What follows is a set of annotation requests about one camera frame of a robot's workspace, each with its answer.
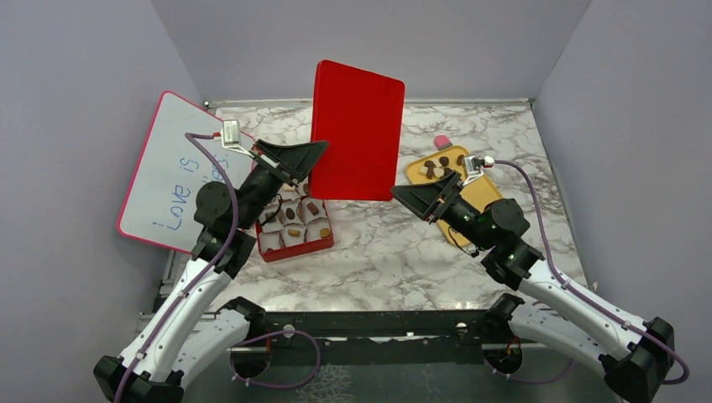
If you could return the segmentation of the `milk chocolate rectangle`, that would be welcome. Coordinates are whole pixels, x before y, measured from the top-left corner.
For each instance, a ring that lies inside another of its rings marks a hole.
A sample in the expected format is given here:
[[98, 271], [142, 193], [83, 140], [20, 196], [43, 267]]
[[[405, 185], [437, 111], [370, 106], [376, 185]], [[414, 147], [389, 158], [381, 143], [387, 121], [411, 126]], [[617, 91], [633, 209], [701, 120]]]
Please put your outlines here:
[[310, 214], [316, 216], [319, 213], [319, 207], [314, 203], [314, 202], [309, 202], [306, 205], [306, 209], [310, 212]]

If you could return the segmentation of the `red chocolate box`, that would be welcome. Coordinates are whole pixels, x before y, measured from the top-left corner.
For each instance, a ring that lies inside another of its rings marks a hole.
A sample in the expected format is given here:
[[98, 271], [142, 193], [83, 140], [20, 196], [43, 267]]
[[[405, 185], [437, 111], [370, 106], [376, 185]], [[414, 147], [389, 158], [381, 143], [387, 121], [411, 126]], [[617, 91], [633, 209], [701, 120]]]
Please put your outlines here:
[[334, 245], [327, 205], [312, 196], [307, 181], [282, 186], [260, 213], [255, 228], [259, 255], [267, 263]]

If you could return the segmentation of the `red box lid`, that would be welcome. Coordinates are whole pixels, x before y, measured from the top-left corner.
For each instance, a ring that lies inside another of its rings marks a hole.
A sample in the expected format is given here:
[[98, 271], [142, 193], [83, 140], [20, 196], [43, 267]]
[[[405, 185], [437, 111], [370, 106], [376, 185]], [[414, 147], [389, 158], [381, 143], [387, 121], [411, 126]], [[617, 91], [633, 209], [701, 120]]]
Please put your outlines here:
[[328, 146], [310, 174], [314, 197], [391, 200], [405, 94], [395, 78], [332, 60], [317, 64], [311, 140]]

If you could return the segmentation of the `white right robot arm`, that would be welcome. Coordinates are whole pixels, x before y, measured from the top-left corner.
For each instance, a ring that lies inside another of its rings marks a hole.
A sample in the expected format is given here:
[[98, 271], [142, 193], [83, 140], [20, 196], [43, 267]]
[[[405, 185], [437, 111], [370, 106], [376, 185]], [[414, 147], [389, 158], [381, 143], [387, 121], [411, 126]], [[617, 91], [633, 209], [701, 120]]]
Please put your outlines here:
[[391, 194], [421, 220], [443, 221], [484, 251], [481, 264], [493, 280], [557, 313], [547, 319], [502, 296], [484, 319], [486, 334], [497, 342], [514, 335], [544, 344], [601, 375], [620, 398], [652, 401], [673, 366], [673, 326], [622, 310], [553, 267], [523, 240], [530, 224], [516, 200], [500, 198], [479, 210], [461, 191], [453, 173], [430, 184], [394, 186]]

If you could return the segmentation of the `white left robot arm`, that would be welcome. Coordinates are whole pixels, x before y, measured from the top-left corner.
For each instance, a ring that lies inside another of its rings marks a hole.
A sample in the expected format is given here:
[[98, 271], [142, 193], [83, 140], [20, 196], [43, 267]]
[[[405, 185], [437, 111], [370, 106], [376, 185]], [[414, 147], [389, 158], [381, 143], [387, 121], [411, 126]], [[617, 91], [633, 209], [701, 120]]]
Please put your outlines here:
[[103, 356], [94, 367], [107, 400], [179, 402], [195, 377], [232, 347], [252, 345], [249, 360], [270, 359], [277, 334], [267, 328], [264, 309], [243, 297], [224, 304], [208, 327], [194, 329], [251, 255], [257, 239], [247, 229], [283, 185], [306, 179], [327, 146], [325, 140], [297, 145], [259, 140], [247, 153], [256, 166], [239, 188], [214, 165], [222, 180], [197, 192], [194, 219], [202, 230], [178, 285], [118, 356]]

